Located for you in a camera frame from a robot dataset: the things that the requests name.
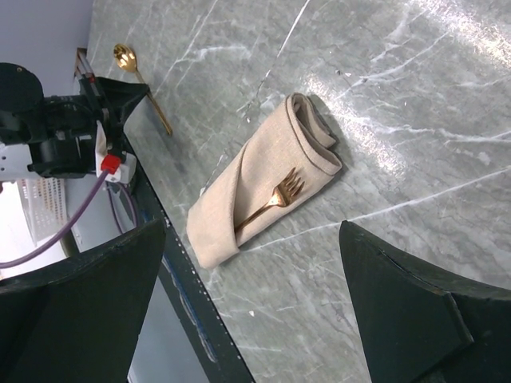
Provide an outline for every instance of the rolled napkin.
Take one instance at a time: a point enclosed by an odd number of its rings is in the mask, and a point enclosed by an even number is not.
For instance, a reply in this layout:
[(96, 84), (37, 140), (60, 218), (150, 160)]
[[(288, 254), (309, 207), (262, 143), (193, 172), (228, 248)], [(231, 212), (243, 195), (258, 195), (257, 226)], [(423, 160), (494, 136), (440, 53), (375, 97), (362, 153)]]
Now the rolled napkin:
[[(241, 148), (188, 212), (188, 239), (204, 268), (213, 268), (277, 219), (296, 209), (328, 184), (341, 167), (329, 151), (335, 140), (300, 93), (288, 96)], [(271, 198), (292, 168), (305, 181), (297, 200), (272, 207), (235, 234), (243, 222)]]

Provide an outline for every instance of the fork handle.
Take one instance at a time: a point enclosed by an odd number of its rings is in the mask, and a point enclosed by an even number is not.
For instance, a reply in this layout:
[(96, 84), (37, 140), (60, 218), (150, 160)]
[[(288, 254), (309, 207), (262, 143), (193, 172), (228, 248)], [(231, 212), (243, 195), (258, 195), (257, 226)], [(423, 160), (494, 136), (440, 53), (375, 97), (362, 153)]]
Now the fork handle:
[(234, 228), (234, 232), (237, 233), (238, 231), (240, 231), (241, 229), (246, 227), (249, 223), (251, 223), (254, 220), (256, 220), (256, 218), (259, 218), (266, 210), (269, 210), (270, 208), (272, 208), (274, 206), (275, 205), (271, 205), (270, 203), (266, 203), (259, 210), (257, 210), (254, 214), (252, 214), (250, 217), (245, 219), (242, 223), (238, 224), (238, 226), (236, 226)]

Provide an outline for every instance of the white wall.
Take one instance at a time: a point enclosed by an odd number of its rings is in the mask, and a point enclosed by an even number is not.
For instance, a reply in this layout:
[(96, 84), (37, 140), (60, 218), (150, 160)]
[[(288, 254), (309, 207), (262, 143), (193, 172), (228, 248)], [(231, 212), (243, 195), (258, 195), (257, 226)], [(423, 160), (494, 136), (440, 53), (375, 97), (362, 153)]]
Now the white wall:
[(87, 47), (93, 0), (0, 0), (0, 62), (27, 68), (46, 96), (71, 94), (77, 47)]
[[(0, 62), (27, 68), (46, 96), (73, 94), (76, 50), (89, 39), (93, 0), (0, 0)], [(34, 249), (18, 188), (0, 194), (0, 262)], [(3, 278), (64, 258), (60, 245), (19, 267), (0, 270)]]

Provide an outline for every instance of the purple cable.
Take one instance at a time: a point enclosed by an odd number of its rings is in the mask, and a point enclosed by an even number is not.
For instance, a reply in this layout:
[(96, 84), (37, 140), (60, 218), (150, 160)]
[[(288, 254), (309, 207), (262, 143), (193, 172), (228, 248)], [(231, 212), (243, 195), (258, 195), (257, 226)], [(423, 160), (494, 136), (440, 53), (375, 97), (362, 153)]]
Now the purple cable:
[(115, 206), (113, 206), (112, 189), (110, 189), (110, 186), (107, 186), (106, 190), (107, 190), (107, 192), (109, 194), (110, 209), (112, 210), (113, 220), (115, 222), (115, 226), (117, 226), (117, 230), (119, 231), (119, 235), (122, 235), (124, 232), (122, 231), (121, 223), (119, 222), (119, 219), (117, 218), (117, 212), (115, 211)]
[(44, 253), (49, 248), (51, 248), (55, 243), (60, 241), (62, 237), (71, 230), (71, 227), (80, 219), (81, 215), (85, 211), (85, 209), (90, 205), (92, 202), (94, 196), (97, 194), (99, 189), (101, 188), (101, 185), (105, 182), (106, 176), (109, 174), (108, 170), (104, 170), (99, 178), (97, 179), (96, 183), (94, 184), (93, 188), (91, 189), (90, 193), (85, 198), (85, 201), (81, 204), (81, 206), (78, 208), (77, 212), (74, 213), (73, 217), (69, 220), (69, 222), (62, 227), (61, 230), (57, 232), (56, 235), (54, 235), (48, 242), (43, 244), (41, 247), (38, 247), (31, 253), (24, 255), (21, 258), (15, 259), (14, 261), (9, 262), (3, 262), (0, 263), (0, 269), (9, 269), (11, 267), (19, 266), (25, 262), (30, 261), (31, 259), (34, 259), (38, 255)]
[(138, 217), (137, 217), (137, 210), (135, 209), (135, 201), (133, 201), (133, 197), (131, 194), (129, 194), (128, 188), (123, 184), (118, 184), (119, 188), (121, 189), (122, 194), (125, 195), (126, 199), (128, 200), (129, 210), (131, 211), (131, 219), (133, 220), (133, 225), (135, 227), (138, 226)]

